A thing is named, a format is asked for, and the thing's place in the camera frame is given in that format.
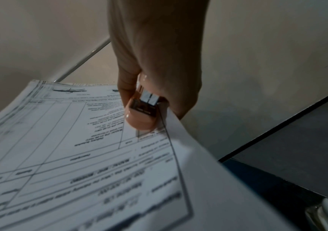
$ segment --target white paper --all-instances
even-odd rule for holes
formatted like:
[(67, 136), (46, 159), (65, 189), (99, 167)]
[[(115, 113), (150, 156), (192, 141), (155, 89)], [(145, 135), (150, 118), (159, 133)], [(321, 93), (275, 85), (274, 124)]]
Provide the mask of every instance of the white paper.
[(0, 230), (292, 229), (159, 120), (137, 133), (115, 86), (29, 83), (0, 112)]

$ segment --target skin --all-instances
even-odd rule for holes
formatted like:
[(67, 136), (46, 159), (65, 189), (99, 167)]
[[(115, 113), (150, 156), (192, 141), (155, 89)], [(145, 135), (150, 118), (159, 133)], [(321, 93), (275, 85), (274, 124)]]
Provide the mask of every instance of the skin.
[(164, 97), (181, 119), (201, 88), (201, 45), (208, 0), (110, 0), (108, 23), (124, 106), (144, 88)]

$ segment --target stack of papers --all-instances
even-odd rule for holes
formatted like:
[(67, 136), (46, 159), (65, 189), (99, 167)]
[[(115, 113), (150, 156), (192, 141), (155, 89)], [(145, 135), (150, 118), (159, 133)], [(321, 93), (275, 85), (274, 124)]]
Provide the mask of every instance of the stack of papers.
[(32, 81), (0, 112), (0, 230), (293, 230), (167, 105), (152, 132), (116, 86)]

